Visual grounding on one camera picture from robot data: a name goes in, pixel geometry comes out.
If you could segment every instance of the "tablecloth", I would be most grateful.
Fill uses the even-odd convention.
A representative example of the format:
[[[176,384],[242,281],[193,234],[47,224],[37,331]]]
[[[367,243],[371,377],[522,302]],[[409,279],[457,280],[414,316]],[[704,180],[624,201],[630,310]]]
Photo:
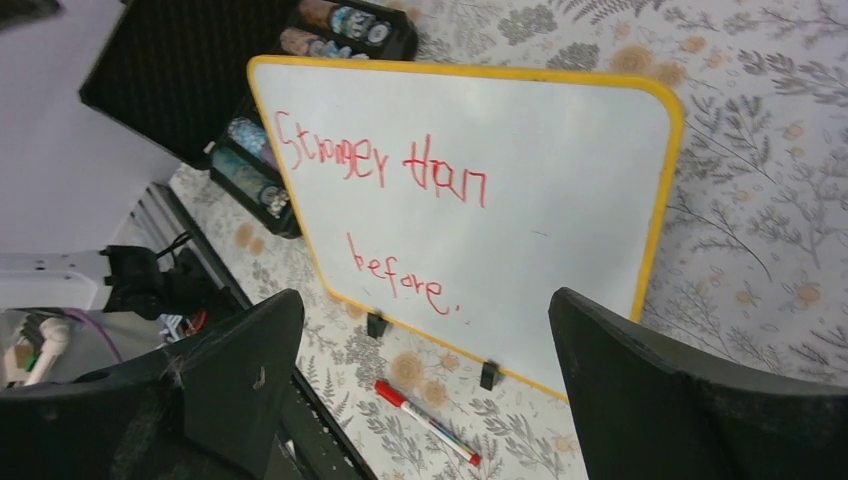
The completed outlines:
[[[643,324],[754,368],[848,385],[848,3],[388,4],[418,27],[418,61],[672,87],[686,131]],[[370,339],[363,312],[326,295],[302,239],[268,234],[203,173],[181,168],[171,185],[254,301],[301,292],[298,365],[381,478],[585,477],[564,402],[510,378],[485,391],[478,363],[400,328]],[[382,376],[479,449],[482,468],[378,399]]]

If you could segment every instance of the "black case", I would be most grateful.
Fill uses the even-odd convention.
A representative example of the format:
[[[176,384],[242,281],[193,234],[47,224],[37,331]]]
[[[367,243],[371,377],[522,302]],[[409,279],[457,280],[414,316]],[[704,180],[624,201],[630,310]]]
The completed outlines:
[[[336,3],[372,13],[393,28],[378,48],[304,25],[294,0],[134,0],[80,89],[82,102],[161,145],[200,170],[212,166],[212,142],[222,141],[232,118],[253,109],[247,62],[279,53],[287,27],[319,34],[373,59],[411,60],[418,47],[415,27],[402,11],[357,0]],[[240,150],[263,175],[280,174]],[[212,178],[274,234],[300,236],[291,206],[279,218],[213,170]]]

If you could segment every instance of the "red marker cap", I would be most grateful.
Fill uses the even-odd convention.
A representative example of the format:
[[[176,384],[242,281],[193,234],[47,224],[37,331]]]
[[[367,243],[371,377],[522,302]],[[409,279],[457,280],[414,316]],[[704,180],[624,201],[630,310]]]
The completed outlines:
[[[377,390],[377,393],[388,400],[389,403],[396,407],[400,407],[403,405],[403,402],[406,401],[406,397],[404,397],[400,392],[391,387],[384,380],[377,380],[374,384],[374,390]]]

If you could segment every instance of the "black case lid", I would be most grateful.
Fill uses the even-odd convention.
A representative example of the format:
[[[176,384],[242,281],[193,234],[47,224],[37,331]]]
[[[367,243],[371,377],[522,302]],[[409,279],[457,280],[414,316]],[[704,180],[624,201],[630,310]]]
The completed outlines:
[[[80,89],[86,105],[208,169],[206,145],[249,92],[296,0],[134,0]]]

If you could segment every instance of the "red handwritten text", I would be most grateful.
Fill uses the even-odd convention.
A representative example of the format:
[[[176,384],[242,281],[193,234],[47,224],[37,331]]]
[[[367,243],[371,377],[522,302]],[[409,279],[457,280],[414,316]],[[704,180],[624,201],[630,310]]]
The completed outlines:
[[[274,115],[277,136],[283,145],[292,147],[297,155],[297,161],[292,167],[292,170],[297,170],[300,167],[304,157],[309,160],[315,160],[317,157],[320,163],[332,161],[336,165],[347,166],[348,170],[344,176],[345,180],[354,176],[357,178],[370,177],[376,169],[380,188],[385,188],[386,163],[389,160],[389,156],[380,155],[380,151],[371,145],[371,140],[364,138],[354,143],[350,140],[342,139],[333,142],[329,138],[321,138],[314,133],[310,136],[309,130],[304,129],[300,125],[300,122],[295,122],[294,124],[297,133],[293,136],[288,136],[283,133],[283,123],[288,118],[288,112],[278,111]],[[369,168],[368,162],[370,161],[373,161],[374,164]]]
[[[415,183],[424,190],[427,190],[427,180],[432,179],[435,186],[436,197],[440,196],[441,189],[447,188],[462,200],[463,203],[468,201],[469,193],[469,178],[478,180],[479,188],[477,192],[478,202],[480,207],[486,208],[486,174],[473,172],[463,169],[462,179],[454,178],[454,168],[448,162],[430,158],[430,134],[424,138],[424,147],[422,148],[422,156],[418,158],[418,143],[412,142],[412,152],[409,158],[403,161],[403,166],[409,167]]]
[[[397,298],[400,287],[412,289],[416,294],[427,297],[427,302],[433,307],[439,315],[447,315],[450,313],[449,307],[440,308],[436,305],[436,300],[442,295],[442,284],[439,282],[424,282],[419,279],[414,273],[407,273],[399,280],[397,270],[393,269],[398,264],[396,257],[385,257],[382,259],[371,258],[366,262],[366,259],[357,253],[356,247],[353,244],[353,237],[350,233],[347,234],[347,243],[350,247],[350,253],[353,256],[353,261],[356,263],[356,268],[360,272],[370,272],[376,278],[386,280],[392,289],[392,296]],[[459,305],[454,307],[454,311],[459,310]]]

